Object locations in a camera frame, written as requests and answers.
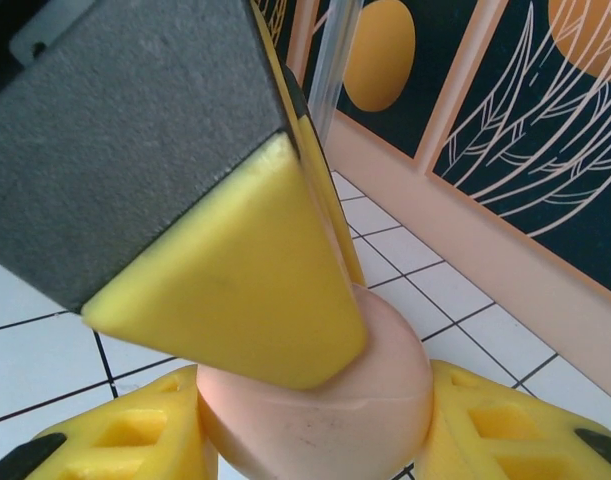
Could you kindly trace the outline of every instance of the orange circle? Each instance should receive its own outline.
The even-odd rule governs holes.
[[[586,17],[581,20],[584,5],[585,2],[550,0],[549,23],[553,26],[552,37],[561,54],[576,68],[598,78],[610,62],[611,0],[591,0]],[[577,21],[582,21],[578,33],[572,30],[571,34],[562,34]],[[611,66],[603,75],[611,82]]]
[[[379,112],[400,96],[414,63],[414,19],[400,0],[378,0],[360,13],[344,85],[354,105]]]

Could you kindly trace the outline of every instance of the white line drawing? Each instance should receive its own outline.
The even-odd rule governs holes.
[[[563,0],[547,33],[535,38],[529,1],[507,67],[447,138],[447,162],[436,171],[510,222],[549,205],[547,215],[530,221],[530,237],[569,220],[611,184],[611,1],[587,40],[584,27],[590,14],[596,17],[591,3]],[[572,18],[571,12],[581,13]],[[571,44],[565,57],[556,47],[563,39]],[[601,57],[600,74],[577,68],[571,52],[580,52],[576,65]],[[530,142],[538,130],[551,134]]]

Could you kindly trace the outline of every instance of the gray foam block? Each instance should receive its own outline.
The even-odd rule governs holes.
[[[0,262],[78,311],[287,123],[248,2],[99,1],[0,94]]]

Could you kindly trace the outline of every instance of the white tile floor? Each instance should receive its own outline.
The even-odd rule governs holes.
[[[611,429],[611,397],[356,187],[333,174],[370,286],[427,352]],[[0,267],[0,457],[42,429],[187,364],[96,336]],[[396,478],[413,478],[411,468]],[[219,480],[242,477],[223,463]]]

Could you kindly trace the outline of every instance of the clear plastic tube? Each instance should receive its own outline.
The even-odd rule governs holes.
[[[343,84],[363,0],[330,0],[321,47],[309,95],[309,110],[321,144],[325,145]]]

